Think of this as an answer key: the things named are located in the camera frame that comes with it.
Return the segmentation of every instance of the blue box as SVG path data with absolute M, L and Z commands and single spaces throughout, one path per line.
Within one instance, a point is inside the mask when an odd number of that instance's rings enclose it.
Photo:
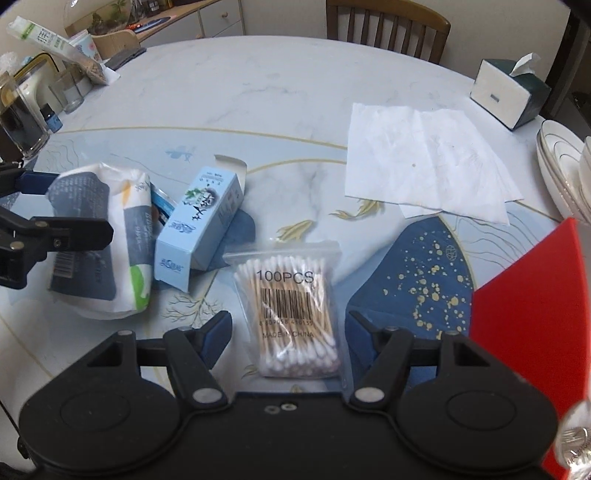
M 243 193 L 235 173 L 205 167 L 158 235 L 154 278 L 189 291 L 189 271 L 207 270 Z

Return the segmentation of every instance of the stack of plates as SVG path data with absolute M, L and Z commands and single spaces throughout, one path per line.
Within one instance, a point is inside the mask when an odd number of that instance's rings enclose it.
M 579 177 L 579 163 L 584 161 L 583 141 L 564 125 L 545 120 L 536 145 L 542 177 L 560 214 L 564 218 L 572 216 L 591 223 L 591 207 L 583 194 Z M 588 156 L 589 165 L 583 165 L 582 175 L 587 173 L 591 180 L 591 151 Z M 591 183 L 588 185 L 586 190 L 591 193 Z

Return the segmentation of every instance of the glass jar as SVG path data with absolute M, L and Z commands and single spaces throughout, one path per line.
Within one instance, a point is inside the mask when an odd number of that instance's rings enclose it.
M 44 122 L 30 108 L 8 72 L 0 75 L 0 127 L 22 152 L 25 161 L 35 157 L 49 139 Z

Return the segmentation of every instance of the small cardboard box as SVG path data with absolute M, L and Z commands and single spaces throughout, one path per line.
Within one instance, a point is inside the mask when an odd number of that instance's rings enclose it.
M 533 120 L 551 90 L 533 73 L 509 76 L 515 64 L 513 60 L 482 60 L 470 92 L 472 100 L 510 130 Z
M 242 199 L 235 173 L 203 168 L 158 235 L 154 278 L 188 292 L 190 269 L 207 270 Z

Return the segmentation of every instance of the bag of cotton swabs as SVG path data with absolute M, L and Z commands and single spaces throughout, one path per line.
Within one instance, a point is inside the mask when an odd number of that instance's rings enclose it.
M 224 254 L 234 267 L 261 375 L 323 378 L 338 373 L 329 293 L 339 256 L 337 242 L 243 245 Z

